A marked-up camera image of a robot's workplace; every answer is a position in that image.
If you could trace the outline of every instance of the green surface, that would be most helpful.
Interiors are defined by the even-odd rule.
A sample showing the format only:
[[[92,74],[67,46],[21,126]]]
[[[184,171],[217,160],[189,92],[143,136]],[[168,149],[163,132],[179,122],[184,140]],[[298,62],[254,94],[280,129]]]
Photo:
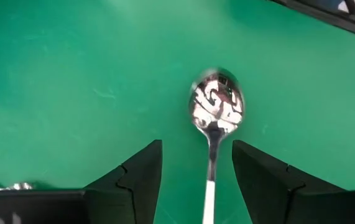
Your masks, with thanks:
[[[201,223],[207,148],[187,103],[212,66],[247,103],[216,223],[250,223],[233,139],[355,189],[355,35],[261,0],[0,0],[0,183],[82,187],[162,139],[155,222]]]

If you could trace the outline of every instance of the black plastic part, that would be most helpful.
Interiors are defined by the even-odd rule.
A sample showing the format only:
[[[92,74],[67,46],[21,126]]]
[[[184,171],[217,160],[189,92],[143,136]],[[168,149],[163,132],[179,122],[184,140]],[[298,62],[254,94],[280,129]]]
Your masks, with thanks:
[[[242,141],[234,170],[253,224],[355,223],[355,191],[290,166]]]
[[[336,27],[340,27],[352,33],[355,33],[355,15],[347,13],[336,13],[327,9],[322,9],[301,0],[271,0],[290,9],[307,14],[321,21],[327,22]]]
[[[0,223],[150,224],[162,173],[155,140],[105,176],[77,190],[0,192]]]
[[[351,15],[355,15],[355,1],[354,0],[344,0],[347,6],[347,10]]]

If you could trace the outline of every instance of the black object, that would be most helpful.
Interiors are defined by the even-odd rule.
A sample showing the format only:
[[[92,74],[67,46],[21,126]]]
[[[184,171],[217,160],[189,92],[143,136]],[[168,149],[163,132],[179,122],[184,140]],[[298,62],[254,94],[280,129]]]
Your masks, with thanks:
[[[290,9],[312,16],[321,21],[327,22],[336,27],[340,27],[352,33],[355,33],[355,3],[353,0],[346,1],[351,14],[336,13],[327,9],[314,6],[308,3],[308,0],[271,0]]]
[[[0,224],[150,224],[161,171],[155,140],[84,189],[0,191]]]
[[[354,0],[344,0],[346,3],[347,10],[351,15],[355,15],[355,1]]]
[[[242,141],[234,170],[253,224],[355,224],[355,191],[290,166]]]

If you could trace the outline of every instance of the aluminum foil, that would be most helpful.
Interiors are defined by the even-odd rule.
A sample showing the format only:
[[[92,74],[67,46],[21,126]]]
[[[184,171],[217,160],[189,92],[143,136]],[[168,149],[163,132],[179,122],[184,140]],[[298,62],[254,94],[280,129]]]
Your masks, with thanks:
[[[1,188],[0,190],[32,190],[32,186],[29,183],[18,183],[18,184],[13,184],[10,187],[6,188]]]

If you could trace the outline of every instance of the metal spoon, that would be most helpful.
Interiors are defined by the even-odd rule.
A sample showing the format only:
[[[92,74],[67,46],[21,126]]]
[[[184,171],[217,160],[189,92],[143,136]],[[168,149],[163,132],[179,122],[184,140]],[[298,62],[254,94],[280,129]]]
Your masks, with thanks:
[[[221,140],[238,128],[245,114],[244,97],[235,77],[222,68],[203,73],[192,86],[190,114],[193,124],[208,139],[209,163],[203,224],[213,224],[216,161]]]

